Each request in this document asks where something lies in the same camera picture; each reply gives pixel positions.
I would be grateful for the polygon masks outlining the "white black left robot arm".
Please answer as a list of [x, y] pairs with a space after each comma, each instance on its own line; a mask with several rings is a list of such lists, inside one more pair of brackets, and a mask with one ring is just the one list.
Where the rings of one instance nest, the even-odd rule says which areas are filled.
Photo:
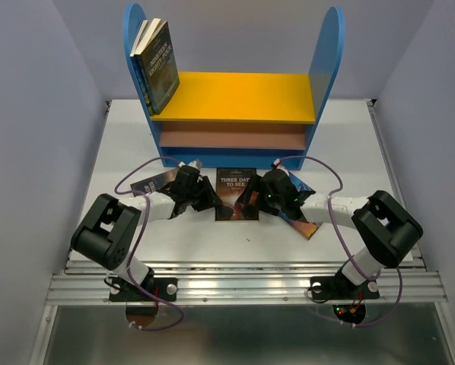
[[97, 196], [72, 235], [71, 249], [123, 279], [135, 299], [156, 300], [154, 272], [135, 257], [132, 241], [140, 237], [136, 231], [178, 217], [188, 207], [217, 208], [221, 199], [194, 163], [180, 164], [174, 179], [153, 192], [133, 190], [129, 195]]

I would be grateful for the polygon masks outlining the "green cover book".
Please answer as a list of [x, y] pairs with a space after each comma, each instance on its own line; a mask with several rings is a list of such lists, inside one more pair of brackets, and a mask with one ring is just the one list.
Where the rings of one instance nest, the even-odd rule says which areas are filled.
[[137, 53], [137, 48], [142, 41], [144, 35], [146, 34], [146, 30], [148, 29], [148, 20], [143, 20], [140, 23], [138, 28], [138, 32], [135, 36], [135, 40], [132, 45], [132, 50], [130, 52], [130, 59], [132, 60], [133, 68], [135, 70], [135, 75], [138, 79], [138, 84], [140, 86], [142, 96], [144, 97], [148, 114], [150, 116], [154, 115], [154, 108], [152, 106], [151, 98], [150, 98], [150, 87], [148, 82], [145, 78], [145, 67], [144, 62], [142, 61], [142, 57]]

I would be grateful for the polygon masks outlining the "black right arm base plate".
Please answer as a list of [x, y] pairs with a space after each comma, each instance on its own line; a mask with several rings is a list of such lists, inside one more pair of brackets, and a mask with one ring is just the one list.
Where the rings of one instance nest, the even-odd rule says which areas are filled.
[[355, 286], [345, 278], [335, 276], [316, 276], [310, 279], [307, 289], [310, 297], [316, 303], [331, 300], [376, 300], [380, 298], [379, 290], [375, 292], [368, 288], [368, 282]]

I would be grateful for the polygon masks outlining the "Nineteen Eighty-Four book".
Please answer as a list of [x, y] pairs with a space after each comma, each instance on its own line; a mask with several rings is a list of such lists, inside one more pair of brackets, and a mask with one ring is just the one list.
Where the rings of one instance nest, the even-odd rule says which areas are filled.
[[144, 62], [145, 78], [150, 87], [154, 114], [159, 115], [180, 85], [167, 20], [160, 18], [148, 20], [148, 29], [137, 48], [137, 53]]

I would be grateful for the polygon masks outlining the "Three Days To See book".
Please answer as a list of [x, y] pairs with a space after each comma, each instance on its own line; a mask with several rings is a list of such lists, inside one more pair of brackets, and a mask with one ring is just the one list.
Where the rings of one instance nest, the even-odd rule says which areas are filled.
[[218, 168], [215, 191], [222, 205], [215, 209], [216, 221], [258, 221], [259, 210], [255, 206], [257, 192], [250, 198], [243, 195], [256, 168]]

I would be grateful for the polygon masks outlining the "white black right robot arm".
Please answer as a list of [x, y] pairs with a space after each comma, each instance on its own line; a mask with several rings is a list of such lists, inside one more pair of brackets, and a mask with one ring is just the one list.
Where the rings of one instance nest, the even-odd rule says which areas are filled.
[[377, 299], [378, 272], [398, 268], [423, 236], [422, 226], [386, 191], [359, 198], [323, 195], [306, 185], [296, 186], [294, 175], [281, 167], [251, 177], [237, 202], [293, 221], [332, 224], [334, 229], [348, 227], [359, 233], [363, 249], [350, 255], [333, 276], [311, 279], [308, 292], [317, 303], [358, 296]]

